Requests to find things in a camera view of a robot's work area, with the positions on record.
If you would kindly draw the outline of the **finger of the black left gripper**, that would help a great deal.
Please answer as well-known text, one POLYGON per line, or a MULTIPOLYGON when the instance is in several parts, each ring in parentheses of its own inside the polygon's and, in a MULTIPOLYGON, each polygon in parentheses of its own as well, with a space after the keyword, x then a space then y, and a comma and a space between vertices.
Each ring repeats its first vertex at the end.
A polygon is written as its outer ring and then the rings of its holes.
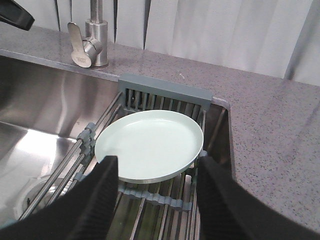
POLYGON ((0 21, 29 31, 35 19, 14 0, 0 0, 0 21))

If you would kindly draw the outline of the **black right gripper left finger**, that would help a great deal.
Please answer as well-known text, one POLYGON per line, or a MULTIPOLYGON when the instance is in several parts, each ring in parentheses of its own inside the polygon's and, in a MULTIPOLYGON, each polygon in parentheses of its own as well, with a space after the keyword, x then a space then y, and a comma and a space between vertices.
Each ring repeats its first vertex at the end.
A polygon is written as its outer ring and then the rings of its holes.
POLYGON ((1 229, 2 240, 104 240, 114 217, 118 158, 106 156, 84 180, 35 214, 1 229))

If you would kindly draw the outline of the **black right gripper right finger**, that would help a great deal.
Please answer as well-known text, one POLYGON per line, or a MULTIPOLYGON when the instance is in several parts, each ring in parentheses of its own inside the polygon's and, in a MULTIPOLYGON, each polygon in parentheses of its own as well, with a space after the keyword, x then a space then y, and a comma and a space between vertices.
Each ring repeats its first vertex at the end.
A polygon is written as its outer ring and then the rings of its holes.
POLYGON ((318 240, 316 233, 249 194, 211 157, 198 163, 197 202, 207 240, 318 240))

